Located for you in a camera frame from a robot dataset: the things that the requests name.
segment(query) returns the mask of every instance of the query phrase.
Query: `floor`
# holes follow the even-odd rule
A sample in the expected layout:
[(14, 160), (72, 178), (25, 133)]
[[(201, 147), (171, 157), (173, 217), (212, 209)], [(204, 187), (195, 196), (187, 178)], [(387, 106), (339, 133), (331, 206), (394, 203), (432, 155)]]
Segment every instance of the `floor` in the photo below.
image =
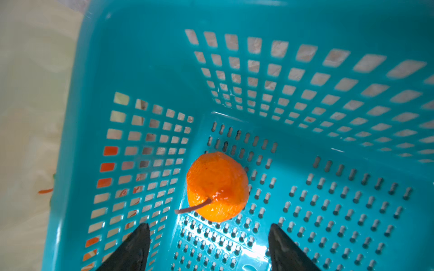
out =
[(0, 262), (40, 270), (82, 14), (56, 0), (0, 1)]

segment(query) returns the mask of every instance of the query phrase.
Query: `turquoise plastic basket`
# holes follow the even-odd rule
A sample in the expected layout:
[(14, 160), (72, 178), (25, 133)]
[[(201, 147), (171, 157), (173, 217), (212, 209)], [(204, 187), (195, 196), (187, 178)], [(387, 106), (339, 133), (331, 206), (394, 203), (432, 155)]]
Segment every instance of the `turquoise plastic basket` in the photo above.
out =
[[(139, 223), (147, 270), (270, 270), (279, 223), (320, 269), (434, 268), (433, 6), (94, 0), (43, 270), (95, 270)], [(249, 202), (212, 223), (185, 176), (222, 151)]]

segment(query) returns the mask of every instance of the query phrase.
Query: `orange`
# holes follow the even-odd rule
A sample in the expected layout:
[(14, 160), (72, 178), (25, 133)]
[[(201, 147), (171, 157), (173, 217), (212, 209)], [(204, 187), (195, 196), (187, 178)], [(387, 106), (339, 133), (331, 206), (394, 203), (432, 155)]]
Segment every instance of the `orange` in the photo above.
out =
[(244, 168), (231, 157), (221, 152), (203, 154), (187, 173), (188, 203), (196, 206), (211, 199), (196, 211), (213, 222), (229, 220), (246, 206), (248, 182)]

